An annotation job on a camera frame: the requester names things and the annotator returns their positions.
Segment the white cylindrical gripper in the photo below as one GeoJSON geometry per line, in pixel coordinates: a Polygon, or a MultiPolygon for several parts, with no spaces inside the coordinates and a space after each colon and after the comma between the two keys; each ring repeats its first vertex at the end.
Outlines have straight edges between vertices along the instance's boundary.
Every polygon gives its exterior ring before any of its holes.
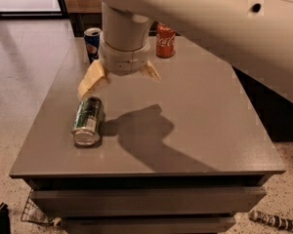
{"type": "Polygon", "coordinates": [[[120,51],[108,45],[104,36],[100,36],[99,60],[94,60],[89,66],[84,78],[77,88],[79,99],[94,95],[98,90],[108,85],[107,72],[124,76],[140,71],[143,76],[155,81],[161,77],[149,61],[150,43],[146,43],[134,51],[120,51]]]}

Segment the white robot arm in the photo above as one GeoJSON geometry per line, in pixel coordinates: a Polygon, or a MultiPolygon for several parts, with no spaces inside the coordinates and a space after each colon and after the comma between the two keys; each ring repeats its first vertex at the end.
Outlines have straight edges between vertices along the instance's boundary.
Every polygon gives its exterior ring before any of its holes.
{"type": "Polygon", "coordinates": [[[293,0],[100,0],[100,60],[125,75],[147,60],[161,22],[293,102],[293,0]]]}

